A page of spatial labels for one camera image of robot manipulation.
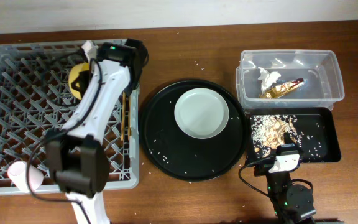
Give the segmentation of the round black tray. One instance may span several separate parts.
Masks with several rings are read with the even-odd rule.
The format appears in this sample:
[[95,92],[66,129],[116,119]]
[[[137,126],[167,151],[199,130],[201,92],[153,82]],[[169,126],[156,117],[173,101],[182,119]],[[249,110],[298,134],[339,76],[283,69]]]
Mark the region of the round black tray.
[[[228,105],[228,124],[215,137],[193,138],[175,121],[175,103],[194,88],[214,90]],[[238,162],[248,144],[248,124],[242,106],[225,88],[207,80],[187,79],[149,98],[140,112],[139,139],[147,157],[162,172],[189,182],[204,181],[225,174]]]

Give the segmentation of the grey dishwasher rack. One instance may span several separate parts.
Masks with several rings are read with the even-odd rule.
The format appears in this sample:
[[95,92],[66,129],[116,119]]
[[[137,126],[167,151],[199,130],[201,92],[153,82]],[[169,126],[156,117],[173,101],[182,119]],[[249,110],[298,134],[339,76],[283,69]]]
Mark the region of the grey dishwasher rack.
[[[18,195],[7,170],[28,161],[44,175],[38,193],[57,193],[49,177],[45,151],[39,142],[50,128],[59,128],[74,112],[67,81],[70,69],[81,62],[76,51],[82,41],[0,44],[0,195]],[[103,147],[110,164],[108,190],[132,189],[140,179],[138,97],[131,95],[131,136],[121,141],[122,98],[105,129]]]

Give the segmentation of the black rectangular tray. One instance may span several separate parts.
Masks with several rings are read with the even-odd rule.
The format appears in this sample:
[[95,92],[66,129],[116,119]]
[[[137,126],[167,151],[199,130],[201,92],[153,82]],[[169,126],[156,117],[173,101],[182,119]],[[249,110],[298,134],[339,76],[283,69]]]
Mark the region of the black rectangular tray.
[[298,119],[296,130],[301,134],[301,143],[297,144],[302,150],[301,162],[339,162],[341,150],[339,147],[332,113],[327,108],[275,108],[253,110],[250,115],[251,146],[247,152],[246,164],[258,163],[265,157],[258,158],[252,145],[251,117],[255,115],[290,115]]

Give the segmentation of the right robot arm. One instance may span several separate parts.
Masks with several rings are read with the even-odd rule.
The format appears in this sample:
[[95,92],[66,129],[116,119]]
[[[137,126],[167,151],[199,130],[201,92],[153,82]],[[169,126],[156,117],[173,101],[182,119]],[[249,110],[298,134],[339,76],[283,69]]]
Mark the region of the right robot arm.
[[289,133],[283,135],[283,140],[272,158],[255,165],[254,175],[266,177],[267,196],[281,223],[315,223],[313,184],[290,177],[299,168],[303,151]]

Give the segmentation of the pink cup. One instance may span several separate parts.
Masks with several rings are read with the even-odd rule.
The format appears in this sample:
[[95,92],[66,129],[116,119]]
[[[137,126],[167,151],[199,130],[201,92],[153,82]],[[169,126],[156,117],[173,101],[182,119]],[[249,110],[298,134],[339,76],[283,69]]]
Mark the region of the pink cup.
[[[26,181],[26,170],[27,163],[26,161],[16,161],[13,162],[8,170],[7,174],[13,184],[21,191],[29,193],[29,188]],[[33,191],[37,190],[44,181],[43,173],[35,168],[34,166],[29,167],[29,184]]]

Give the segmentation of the grey plate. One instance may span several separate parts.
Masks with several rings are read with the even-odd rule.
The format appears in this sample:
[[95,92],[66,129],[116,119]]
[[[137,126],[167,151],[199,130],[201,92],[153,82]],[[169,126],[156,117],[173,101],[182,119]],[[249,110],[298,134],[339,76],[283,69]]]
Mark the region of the grey plate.
[[220,134],[229,121],[229,107],[218,92],[209,88],[186,91],[177,100],[174,118],[188,136],[208,139]]

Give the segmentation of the food scraps pile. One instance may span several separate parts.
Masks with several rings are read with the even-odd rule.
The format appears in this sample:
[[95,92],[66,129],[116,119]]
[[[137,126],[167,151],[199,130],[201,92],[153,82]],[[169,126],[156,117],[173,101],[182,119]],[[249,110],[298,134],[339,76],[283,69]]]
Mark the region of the food scraps pile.
[[296,116],[290,115],[255,115],[251,117],[252,145],[258,158],[265,158],[284,144],[284,135],[301,143],[301,134],[296,130]]

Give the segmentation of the yellow bowl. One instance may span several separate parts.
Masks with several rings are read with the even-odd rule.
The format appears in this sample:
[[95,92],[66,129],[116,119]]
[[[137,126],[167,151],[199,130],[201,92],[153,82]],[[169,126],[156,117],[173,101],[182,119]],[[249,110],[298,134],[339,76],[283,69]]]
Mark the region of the yellow bowl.
[[84,96],[90,84],[91,73],[89,63],[75,65],[68,76],[68,86],[71,94],[78,100]]

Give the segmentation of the clear plastic bin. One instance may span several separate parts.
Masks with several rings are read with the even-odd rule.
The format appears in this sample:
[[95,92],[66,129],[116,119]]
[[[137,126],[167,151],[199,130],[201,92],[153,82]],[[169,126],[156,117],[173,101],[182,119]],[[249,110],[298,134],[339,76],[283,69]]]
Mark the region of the clear plastic bin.
[[[303,85],[278,98],[262,99],[262,74],[279,73],[272,86],[299,78]],[[236,68],[237,99],[243,108],[308,108],[330,110],[345,97],[339,64],[330,50],[245,50]]]

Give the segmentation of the gold foil wrapper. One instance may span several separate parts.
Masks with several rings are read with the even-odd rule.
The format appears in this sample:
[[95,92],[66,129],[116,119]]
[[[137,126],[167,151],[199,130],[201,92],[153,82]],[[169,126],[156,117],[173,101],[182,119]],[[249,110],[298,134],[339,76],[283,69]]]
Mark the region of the gold foil wrapper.
[[296,80],[285,82],[281,85],[276,85],[270,89],[268,89],[263,94],[259,95],[259,98],[264,99],[277,99],[281,98],[284,95],[287,95],[293,91],[295,91],[297,88],[304,85],[304,79],[298,78]]

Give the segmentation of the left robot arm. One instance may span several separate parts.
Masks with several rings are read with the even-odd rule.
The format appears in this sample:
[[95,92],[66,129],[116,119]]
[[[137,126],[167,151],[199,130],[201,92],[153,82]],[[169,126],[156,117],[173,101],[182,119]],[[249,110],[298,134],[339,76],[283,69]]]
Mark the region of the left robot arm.
[[71,118],[58,130],[49,130],[43,141],[49,174],[73,206],[78,223],[109,223],[103,189],[110,164],[102,147],[104,132],[122,93],[130,95],[139,85],[149,53],[140,40],[124,44],[85,42],[80,52],[88,59],[88,78],[79,87],[81,100]]

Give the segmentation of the white tissue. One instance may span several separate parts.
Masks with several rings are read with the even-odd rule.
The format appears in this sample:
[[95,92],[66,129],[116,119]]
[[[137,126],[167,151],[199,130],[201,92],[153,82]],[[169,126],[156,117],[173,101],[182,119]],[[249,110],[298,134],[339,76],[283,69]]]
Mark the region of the white tissue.
[[259,67],[261,81],[261,93],[265,93],[274,83],[281,77],[281,74],[277,71],[268,72],[266,69]]

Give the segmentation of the gold chopstick left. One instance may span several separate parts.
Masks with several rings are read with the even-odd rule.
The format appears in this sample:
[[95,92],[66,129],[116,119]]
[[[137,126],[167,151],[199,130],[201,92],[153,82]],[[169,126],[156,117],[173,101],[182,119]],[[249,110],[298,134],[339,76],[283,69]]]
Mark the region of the gold chopstick left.
[[125,139],[125,123],[126,123],[126,93],[122,93],[122,109],[121,109],[121,141]]

